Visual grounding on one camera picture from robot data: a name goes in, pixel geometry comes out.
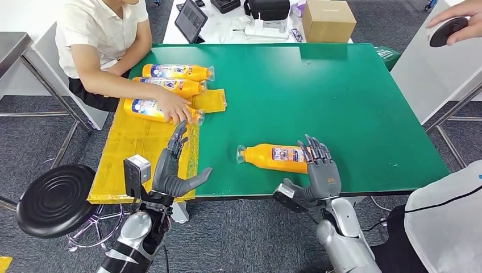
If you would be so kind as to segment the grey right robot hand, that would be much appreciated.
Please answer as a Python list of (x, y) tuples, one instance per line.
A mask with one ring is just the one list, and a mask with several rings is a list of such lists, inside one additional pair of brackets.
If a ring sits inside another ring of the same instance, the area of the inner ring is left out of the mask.
[(283, 184), (294, 190), (295, 195), (309, 202), (339, 196), (341, 181), (336, 162), (329, 149), (317, 138), (305, 135), (308, 145), (299, 140), (297, 143), (305, 157), (310, 184), (301, 187), (285, 178)]

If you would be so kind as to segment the person's hand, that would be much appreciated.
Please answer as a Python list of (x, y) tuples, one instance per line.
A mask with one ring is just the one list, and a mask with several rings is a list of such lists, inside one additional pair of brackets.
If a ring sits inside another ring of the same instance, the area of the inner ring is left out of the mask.
[(464, 40), (481, 37), (481, 1), (478, 0), (462, 1), (457, 5), (451, 6), (433, 17), (428, 22), (427, 28), (432, 28), (440, 22), (457, 16), (469, 16), (468, 26), (452, 34), (447, 39), (448, 46)]

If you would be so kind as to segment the person's right hand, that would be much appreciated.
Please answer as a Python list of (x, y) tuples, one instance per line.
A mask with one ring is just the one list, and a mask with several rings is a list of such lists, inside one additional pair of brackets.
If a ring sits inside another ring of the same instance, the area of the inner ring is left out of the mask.
[(166, 121), (178, 124), (182, 121), (193, 122), (188, 109), (190, 102), (169, 91), (160, 91), (155, 95), (155, 100), (160, 106)]

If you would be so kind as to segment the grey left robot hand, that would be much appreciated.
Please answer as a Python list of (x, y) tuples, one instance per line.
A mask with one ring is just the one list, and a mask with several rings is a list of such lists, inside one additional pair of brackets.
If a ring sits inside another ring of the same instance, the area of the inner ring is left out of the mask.
[(172, 197), (181, 197), (189, 191), (206, 183), (213, 171), (211, 167), (205, 168), (199, 175), (189, 179), (178, 176), (178, 161), (184, 143), (188, 137), (186, 120), (180, 122), (171, 135), (167, 147), (164, 148), (157, 161), (154, 171), (152, 190)]

